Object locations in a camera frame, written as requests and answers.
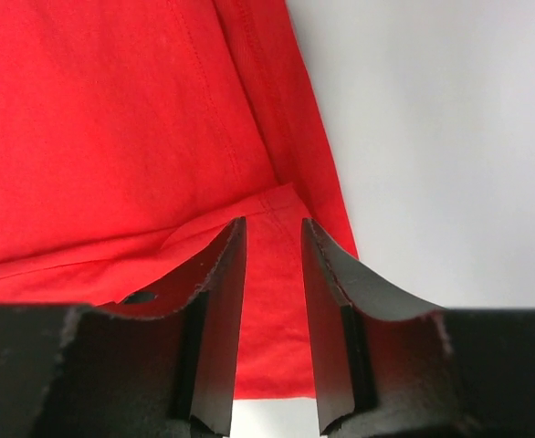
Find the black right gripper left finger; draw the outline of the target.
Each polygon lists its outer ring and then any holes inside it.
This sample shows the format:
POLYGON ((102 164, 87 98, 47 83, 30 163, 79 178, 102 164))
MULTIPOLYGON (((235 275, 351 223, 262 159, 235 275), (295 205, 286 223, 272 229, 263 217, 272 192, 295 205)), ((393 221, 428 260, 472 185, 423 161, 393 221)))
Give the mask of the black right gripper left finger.
POLYGON ((225 437, 247 222, 120 304, 0 305, 0 437, 225 437))

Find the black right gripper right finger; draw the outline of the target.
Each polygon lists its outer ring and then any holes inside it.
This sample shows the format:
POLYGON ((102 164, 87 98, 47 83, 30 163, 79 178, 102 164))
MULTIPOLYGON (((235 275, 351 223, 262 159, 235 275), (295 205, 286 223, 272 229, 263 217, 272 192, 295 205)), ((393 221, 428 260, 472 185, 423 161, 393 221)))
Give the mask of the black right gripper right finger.
POLYGON ((439 307, 311 219, 301 252, 321 434, 535 437, 535 309, 439 307))

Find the red tank top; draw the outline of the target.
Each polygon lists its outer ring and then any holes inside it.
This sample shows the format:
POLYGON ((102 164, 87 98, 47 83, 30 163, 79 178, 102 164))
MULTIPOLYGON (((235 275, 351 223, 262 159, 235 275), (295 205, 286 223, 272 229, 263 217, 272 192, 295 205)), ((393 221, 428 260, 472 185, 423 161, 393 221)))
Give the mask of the red tank top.
POLYGON ((121 301, 238 216, 236 397, 310 397, 301 223, 355 243, 285 3, 0 1, 0 302, 121 301))

